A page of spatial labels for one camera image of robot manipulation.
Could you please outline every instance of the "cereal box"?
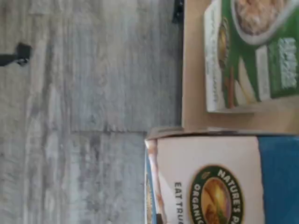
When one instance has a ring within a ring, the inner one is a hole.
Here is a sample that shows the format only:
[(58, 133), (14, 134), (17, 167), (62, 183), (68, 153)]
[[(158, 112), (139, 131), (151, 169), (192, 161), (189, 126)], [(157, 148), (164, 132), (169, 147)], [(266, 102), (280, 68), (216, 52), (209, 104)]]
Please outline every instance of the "cereal box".
[(299, 137), (158, 130), (146, 139), (153, 224), (296, 224)]
[(204, 23), (208, 112), (298, 104), (299, 0), (214, 0)]

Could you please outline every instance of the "green cereal box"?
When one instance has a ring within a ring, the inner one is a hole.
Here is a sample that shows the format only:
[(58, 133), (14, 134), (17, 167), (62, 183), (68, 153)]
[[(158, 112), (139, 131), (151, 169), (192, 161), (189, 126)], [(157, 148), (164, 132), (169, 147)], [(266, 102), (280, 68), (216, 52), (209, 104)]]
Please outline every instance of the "green cereal box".
[(299, 0), (214, 0), (204, 23), (208, 112), (299, 102)]

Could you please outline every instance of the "gray wood floor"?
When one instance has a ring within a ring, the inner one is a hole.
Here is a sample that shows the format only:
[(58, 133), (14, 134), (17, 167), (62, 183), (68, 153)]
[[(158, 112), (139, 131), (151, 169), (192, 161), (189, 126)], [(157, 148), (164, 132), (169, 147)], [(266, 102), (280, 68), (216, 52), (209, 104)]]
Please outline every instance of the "gray wood floor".
[(0, 223), (140, 224), (145, 132), (178, 125), (173, 0), (0, 0)]

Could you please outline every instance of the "black clip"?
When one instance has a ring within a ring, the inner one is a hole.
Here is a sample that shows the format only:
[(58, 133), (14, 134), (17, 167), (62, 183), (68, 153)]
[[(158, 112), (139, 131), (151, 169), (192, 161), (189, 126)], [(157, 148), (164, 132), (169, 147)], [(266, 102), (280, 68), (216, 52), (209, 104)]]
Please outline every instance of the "black clip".
[(0, 54), (0, 66), (3, 67), (16, 62), (23, 67), (29, 63), (31, 54), (31, 46), (24, 43), (19, 43), (14, 54)]
[(182, 23), (184, 21), (184, 0), (174, 1), (173, 23)]

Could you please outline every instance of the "cardboard box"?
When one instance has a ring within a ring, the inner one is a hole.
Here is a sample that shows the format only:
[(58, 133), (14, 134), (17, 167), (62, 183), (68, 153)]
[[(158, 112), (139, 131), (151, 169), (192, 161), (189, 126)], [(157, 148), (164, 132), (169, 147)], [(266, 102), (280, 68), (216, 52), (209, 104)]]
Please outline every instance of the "cardboard box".
[(182, 126), (299, 133), (299, 109), (294, 107), (251, 114), (206, 111), (204, 12), (210, 4), (211, 0), (185, 1)]
[(298, 137), (172, 128), (146, 146), (154, 224), (298, 222)]
[(208, 112), (298, 104), (298, 16), (298, 0), (211, 3), (204, 16)]

